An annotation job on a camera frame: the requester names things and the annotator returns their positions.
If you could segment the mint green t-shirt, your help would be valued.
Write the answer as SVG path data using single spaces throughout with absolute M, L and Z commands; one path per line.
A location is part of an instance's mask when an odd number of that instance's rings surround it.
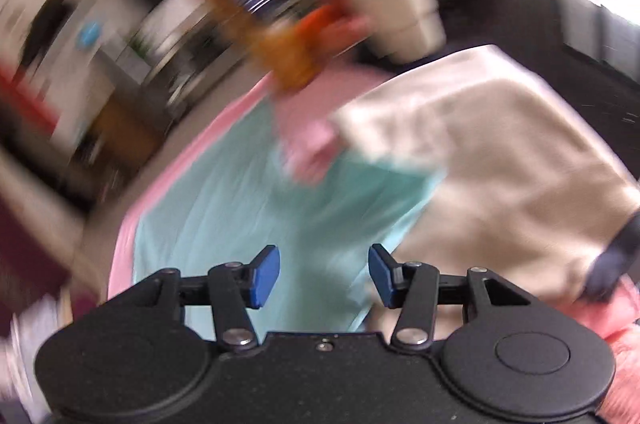
M 206 149 L 138 222 L 132 277 L 165 267 L 201 276 L 280 250 L 277 283 L 250 316 L 259 334 L 354 332 L 372 305 L 368 250 L 398 247 L 442 180 L 439 170 L 337 157 L 321 181 L 295 181 L 260 102 Z

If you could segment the beige garment on table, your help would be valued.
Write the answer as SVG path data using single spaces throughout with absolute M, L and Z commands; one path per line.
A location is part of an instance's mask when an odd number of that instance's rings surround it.
M 373 163 L 445 169 L 401 259 L 452 275 L 488 268 L 602 337 L 638 318 L 639 294 L 624 275 L 612 300 L 582 300 L 594 262 L 638 213 L 636 180 L 544 80 L 498 47 L 402 73 L 332 120 Z

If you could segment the orange plush toy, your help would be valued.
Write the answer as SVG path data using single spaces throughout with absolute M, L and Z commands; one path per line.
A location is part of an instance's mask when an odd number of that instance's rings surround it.
M 328 3 L 299 19 L 295 32 L 314 56 L 332 57 L 366 40 L 370 28 L 366 18 Z

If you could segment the orange yellow giraffe toy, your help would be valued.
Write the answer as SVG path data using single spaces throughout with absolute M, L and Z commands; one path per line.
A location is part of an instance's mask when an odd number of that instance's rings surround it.
M 227 38 L 271 71 L 274 86 L 293 93 L 319 72 L 296 23 L 279 18 L 280 0 L 206 0 L 209 13 Z

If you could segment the pink patterned blanket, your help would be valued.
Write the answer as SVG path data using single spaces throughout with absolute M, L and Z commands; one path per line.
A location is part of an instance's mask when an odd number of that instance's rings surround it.
M 338 148 L 329 116 L 391 77 L 388 72 L 368 66 L 333 66 L 324 69 L 300 92 L 274 99 L 274 127 L 277 140 L 282 144 L 285 170 L 301 181 L 314 181 L 326 173 Z M 129 208 L 120 224 L 107 283 L 108 297 L 122 293 L 132 285 L 134 236 L 140 217 L 151 210 L 172 184 L 234 123 L 269 97 L 270 77 L 265 76 L 222 109 L 210 102 L 198 108 L 207 113 L 208 123 L 188 138 L 188 144 L 163 167 L 162 173 Z

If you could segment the white plant pot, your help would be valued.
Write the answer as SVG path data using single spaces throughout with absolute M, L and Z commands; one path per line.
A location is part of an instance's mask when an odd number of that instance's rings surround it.
M 437 0 L 347 0 L 367 18 L 372 51 L 397 65 L 431 56 L 446 43 Z

